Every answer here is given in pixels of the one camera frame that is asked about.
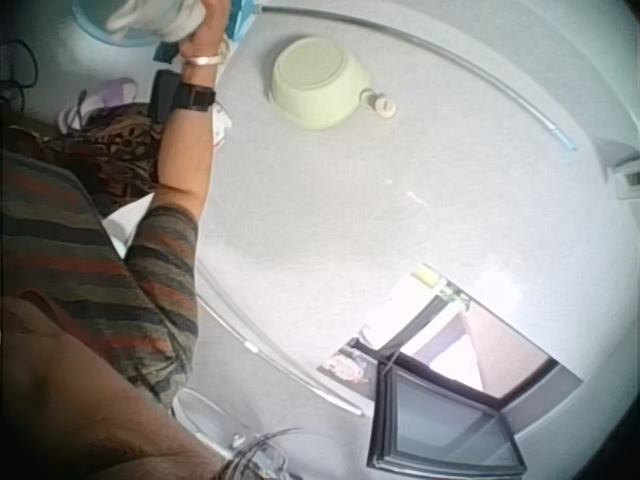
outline black watch strap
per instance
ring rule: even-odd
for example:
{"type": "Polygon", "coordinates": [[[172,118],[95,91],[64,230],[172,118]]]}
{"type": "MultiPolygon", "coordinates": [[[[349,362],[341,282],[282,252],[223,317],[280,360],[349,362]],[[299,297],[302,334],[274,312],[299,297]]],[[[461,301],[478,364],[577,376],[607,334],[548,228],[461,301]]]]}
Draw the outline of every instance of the black watch strap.
{"type": "Polygon", "coordinates": [[[216,92],[211,87],[180,83],[173,95],[173,109],[206,112],[216,101],[216,92]]]}

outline sleeve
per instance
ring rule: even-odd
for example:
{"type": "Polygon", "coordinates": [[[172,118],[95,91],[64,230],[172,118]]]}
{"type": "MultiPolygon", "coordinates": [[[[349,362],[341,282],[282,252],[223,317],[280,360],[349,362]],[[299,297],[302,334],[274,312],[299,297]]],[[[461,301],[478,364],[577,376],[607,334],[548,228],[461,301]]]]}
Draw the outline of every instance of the sleeve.
{"type": "Polygon", "coordinates": [[[198,332],[194,262],[198,224],[184,209],[152,207],[138,225],[125,262],[136,283],[166,318],[188,358],[198,332]]]}

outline pink slipper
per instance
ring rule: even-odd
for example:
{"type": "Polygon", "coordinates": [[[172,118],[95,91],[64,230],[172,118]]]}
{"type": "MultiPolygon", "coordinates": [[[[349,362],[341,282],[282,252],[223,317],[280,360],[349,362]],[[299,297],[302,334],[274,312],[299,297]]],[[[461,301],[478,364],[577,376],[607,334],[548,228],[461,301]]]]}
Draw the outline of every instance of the pink slipper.
{"type": "Polygon", "coordinates": [[[137,93],[138,84],[131,78],[117,78],[94,90],[83,90],[76,101],[69,103],[58,114],[58,128],[63,134],[70,130],[82,130],[92,112],[132,103],[137,93]]]}

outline bracelet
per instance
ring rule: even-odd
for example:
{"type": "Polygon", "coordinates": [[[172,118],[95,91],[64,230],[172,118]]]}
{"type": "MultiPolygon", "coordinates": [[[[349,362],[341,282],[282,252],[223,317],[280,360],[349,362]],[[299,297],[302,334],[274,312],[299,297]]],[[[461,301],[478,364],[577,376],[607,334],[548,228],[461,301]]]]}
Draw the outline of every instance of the bracelet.
{"type": "Polygon", "coordinates": [[[224,63],[226,58],[226,55],[216,55],[215,57],[182,57],[182,61],[197,67],[207,67],[220,65],[221,63],[224,63]]]}

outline light green bowl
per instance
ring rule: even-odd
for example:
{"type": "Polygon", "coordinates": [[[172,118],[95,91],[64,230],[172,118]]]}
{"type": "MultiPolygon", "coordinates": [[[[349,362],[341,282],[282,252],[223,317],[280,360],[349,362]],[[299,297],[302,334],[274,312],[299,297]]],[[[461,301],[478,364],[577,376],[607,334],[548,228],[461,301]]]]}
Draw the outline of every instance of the light green bowl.
{"type": "Polygon", "coordinates": [[[270,99],[292,122],[319,130],[351,116],[369,86],[369,74],[351,53],[309,37],[289,45],[276,60],[270,99]]]}

